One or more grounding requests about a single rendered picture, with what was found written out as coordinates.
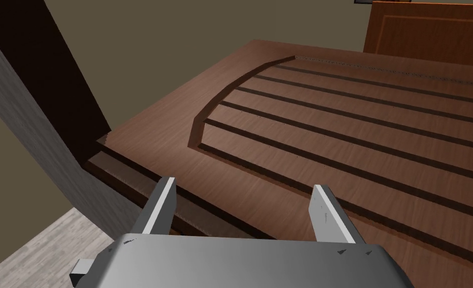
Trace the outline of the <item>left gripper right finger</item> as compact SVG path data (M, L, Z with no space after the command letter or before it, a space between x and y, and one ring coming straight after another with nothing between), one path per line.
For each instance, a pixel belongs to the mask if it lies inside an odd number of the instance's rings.
M313 186L308 212L316 241L366 243L327 185Z

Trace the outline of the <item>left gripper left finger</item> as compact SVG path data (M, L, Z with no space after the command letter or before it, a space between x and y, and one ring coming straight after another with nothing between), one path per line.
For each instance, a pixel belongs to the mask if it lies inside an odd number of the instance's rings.
M168 235L177 207L176 179L163 177L140 212L132 234Z

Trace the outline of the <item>orange-brown panelled door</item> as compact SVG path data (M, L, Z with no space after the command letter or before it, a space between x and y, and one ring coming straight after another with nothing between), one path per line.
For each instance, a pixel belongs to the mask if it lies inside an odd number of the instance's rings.
M473 4L374 1L363 52L473 66Z

